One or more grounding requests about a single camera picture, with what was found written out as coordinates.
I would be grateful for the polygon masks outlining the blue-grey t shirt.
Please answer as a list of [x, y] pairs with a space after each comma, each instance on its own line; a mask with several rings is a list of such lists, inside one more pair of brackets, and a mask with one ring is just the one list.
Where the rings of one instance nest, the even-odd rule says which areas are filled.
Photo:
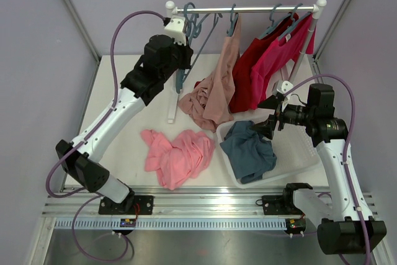
[[273, 170], [277, 163], [271, 142], [253, 131], [253, 125], [251, 120], [235, 122], [220, 143], [241, 184], [261, 180], [263, 174]]

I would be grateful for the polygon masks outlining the light pink t shirt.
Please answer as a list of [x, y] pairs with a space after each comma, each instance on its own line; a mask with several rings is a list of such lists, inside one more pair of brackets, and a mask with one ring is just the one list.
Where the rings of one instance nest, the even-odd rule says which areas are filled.
[[184, 130], [172, 141], [155, 130], [143, 130], [142, 140], [148, 146], [145, 171], [155, 172], [160, 186], [174, 190], [186, 180], [208, 168], [215, 142], [204, 132]]

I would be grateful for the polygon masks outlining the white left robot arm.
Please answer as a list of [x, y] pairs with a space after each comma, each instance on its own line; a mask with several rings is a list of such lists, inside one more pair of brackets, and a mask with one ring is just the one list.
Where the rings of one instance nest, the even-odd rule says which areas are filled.
[[133, 69], [116, 84], [116, 97], [88, 128], [56, 152], [65, 173], [87, 191], [100, 194], [120, 214], [134, 206], [134, 191], [100, 165], [105, 151], [124, 126], [141, 112], [177, 71], [190, 68], [193, 50], [185, 34], [154, 35]]

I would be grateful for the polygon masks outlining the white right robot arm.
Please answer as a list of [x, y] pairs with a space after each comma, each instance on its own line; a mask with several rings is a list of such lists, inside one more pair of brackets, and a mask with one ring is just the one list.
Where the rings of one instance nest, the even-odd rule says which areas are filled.
[[282, 207], [289, 213], [303, 212], [316, 227], [324, 254], [370, 254], [386, 236], [386, 225], [377, 221], [368, 207], [352, 162], [349, 130], [334, 116], [334, 90], [328, 84], [309, 86], [307, 103], [289, 104], [293, 84], [278, 81], [272, 96], [260, 102], [261, 109], [272, 109], [269, 118], [253, 126], [253, 130], [272, 139], [275, 130], [284, 125], [305, 128], [324, 166], [331, 192], [332, 205], [326, 205], [307, 183], [287, 184]]

